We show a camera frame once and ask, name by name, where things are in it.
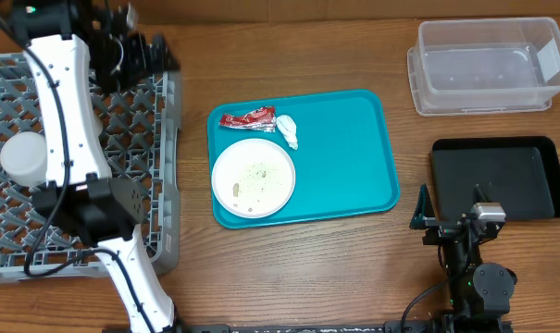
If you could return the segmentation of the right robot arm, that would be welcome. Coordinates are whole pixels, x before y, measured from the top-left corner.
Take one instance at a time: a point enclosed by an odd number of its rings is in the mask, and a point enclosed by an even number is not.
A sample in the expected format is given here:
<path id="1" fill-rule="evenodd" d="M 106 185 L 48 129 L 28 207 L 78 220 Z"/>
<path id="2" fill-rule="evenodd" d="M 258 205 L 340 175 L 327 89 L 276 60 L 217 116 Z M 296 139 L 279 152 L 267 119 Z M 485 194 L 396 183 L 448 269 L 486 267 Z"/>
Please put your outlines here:
<path id="1" fill-rule="evenodd" d="M 510 312 L 510 300 L 517 284 L 516 274 L 496 263 L 485 263 L 479 246 L 493 241 L 502 230 L 506 213 L 491 202 L 479 186 L 473 189 L 474 204 L 456 221 L 439 221 L 434 213 L 429 190 L 419 190 L 411 229 L 425 232 L 425 245 L 438 248 L 439 263 L 446 279 L 420 293 L 404 310 L 399 322 L 401 332 L 424 333 L 512 333 L 503 316 Z M 412 308 L 431 293 L 447 288 L 451 308 L 428 321 L 411 321 Z"/>

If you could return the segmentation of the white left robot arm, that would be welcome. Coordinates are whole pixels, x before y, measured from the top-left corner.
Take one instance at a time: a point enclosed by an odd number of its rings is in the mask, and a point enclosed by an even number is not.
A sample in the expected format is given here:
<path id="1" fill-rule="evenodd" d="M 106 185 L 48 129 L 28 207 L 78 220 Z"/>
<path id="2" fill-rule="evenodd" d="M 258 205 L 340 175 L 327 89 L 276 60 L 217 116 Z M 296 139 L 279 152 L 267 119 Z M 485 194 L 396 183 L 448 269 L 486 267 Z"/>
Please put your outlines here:
<path id="1" fill-rule="evenodd" d="M 165 39 L 136 29 L 134 10 L 90 1 L 16 1 L 5 33 L 34 77 L 46 139 L 45 185 L 32 196 L 48 225 L 77 237 L 106 267 L 133 332 L 178 332 L 177 309 L 143 244 L 137 184 L 116 178 L 95 127 L 91 89 L 119 93 L 179 68 Z"/>

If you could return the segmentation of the white napkin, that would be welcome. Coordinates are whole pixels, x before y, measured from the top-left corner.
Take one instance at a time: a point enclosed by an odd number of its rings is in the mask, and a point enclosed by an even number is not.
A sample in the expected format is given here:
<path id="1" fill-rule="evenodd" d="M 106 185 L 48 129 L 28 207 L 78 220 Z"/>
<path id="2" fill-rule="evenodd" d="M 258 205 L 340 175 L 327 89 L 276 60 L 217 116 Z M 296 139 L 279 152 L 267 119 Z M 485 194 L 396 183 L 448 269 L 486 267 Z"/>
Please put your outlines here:
<path id="1" fill-rule="evenodd" d="M 288 146 L 293 149 L 298 149 L 297 127 L 293 119 L 288 115 L 281 115 L 276 118 L 276 126 Z"/>

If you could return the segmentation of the grey bowl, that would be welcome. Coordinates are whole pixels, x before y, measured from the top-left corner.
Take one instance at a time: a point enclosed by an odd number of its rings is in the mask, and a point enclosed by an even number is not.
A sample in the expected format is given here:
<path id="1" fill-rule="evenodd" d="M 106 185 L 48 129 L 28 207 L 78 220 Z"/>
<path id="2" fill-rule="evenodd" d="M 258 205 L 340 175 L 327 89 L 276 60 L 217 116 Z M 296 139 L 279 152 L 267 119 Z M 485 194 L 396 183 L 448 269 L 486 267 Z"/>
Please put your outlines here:
<path id="1" fill-rule="evenodd" d="M 45 183 L 47 151 L 45 137 L 35 132 L 21 132 L 6 141 L 0 163 L 18 185 L 34 187 Z"/>

